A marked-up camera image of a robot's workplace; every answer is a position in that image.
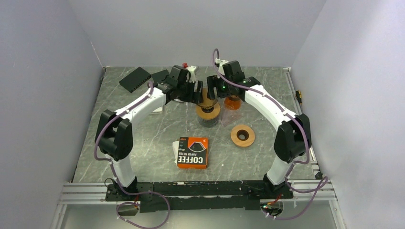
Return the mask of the brown paper coffee filter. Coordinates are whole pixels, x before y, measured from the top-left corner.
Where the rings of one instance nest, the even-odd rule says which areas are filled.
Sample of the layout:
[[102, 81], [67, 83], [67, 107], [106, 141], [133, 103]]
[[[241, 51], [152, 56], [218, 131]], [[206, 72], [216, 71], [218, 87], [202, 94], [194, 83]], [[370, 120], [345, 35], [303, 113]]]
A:
[[201, 107], [211, 107], [212, 101], [208, 98], [208, 89], [202, 88], [202, 101], [199, 103]]

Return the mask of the grey ribbed glass dripper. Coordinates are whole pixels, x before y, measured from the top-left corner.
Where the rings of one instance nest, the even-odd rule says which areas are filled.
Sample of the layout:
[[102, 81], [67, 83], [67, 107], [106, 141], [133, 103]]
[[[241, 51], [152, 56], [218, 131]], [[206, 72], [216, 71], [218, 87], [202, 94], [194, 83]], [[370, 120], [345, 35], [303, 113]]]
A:
[[205, 113], [211, 113], [214, 106], [217, 104], [217, 100], [204, 100], [203, 102], [197, 104], [197, 106]]

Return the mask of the orange coffee filter box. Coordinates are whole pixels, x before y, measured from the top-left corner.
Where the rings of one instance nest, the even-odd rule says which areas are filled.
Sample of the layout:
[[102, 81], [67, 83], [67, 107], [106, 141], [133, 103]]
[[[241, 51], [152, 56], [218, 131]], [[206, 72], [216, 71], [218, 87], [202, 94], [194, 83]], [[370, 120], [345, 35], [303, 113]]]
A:
[[209, 139], [206, 137], [180, 137], [172, 143], [175, 164], [181, 169], [208, 167]]

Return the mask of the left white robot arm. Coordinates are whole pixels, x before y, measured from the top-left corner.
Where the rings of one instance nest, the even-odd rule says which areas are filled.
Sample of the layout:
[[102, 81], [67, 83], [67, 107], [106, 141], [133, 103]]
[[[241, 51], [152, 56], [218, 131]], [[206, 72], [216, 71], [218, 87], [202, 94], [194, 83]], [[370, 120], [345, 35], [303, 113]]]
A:
[[138, 189], [129, 158], [135, 125], [170, 101], [201, 102], [203, 82], [196, 79], [197, 70], [194, 65], [174, 65], [170, 71], [150, 74], [139, 67], [135, 72], [148, 82], [147, 91], [128, 105], [115, 111], [105, 110], [100, 115], [94, 157], [109, 163], [113, 180], [120, 185], [118, 194], [124, 200], [132, 200]]

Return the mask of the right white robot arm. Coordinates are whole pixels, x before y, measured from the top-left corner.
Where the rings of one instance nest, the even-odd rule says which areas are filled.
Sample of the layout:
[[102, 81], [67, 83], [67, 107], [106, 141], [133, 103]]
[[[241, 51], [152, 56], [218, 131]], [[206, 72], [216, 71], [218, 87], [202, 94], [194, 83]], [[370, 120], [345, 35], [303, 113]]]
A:
[[263, 192], [269, 198], [281, 193], [281, 184], [298, 156], [311, 147], [310, 123], [305, 114], [297, 115], [271, 96], [255, 77], [246, 77], [238, 61], [214, 58], [216, 75], [207, 77], [208, 98], [236, 96], [253, 106], [275, 128], [274, 151], [277, 155], [264, 176]]

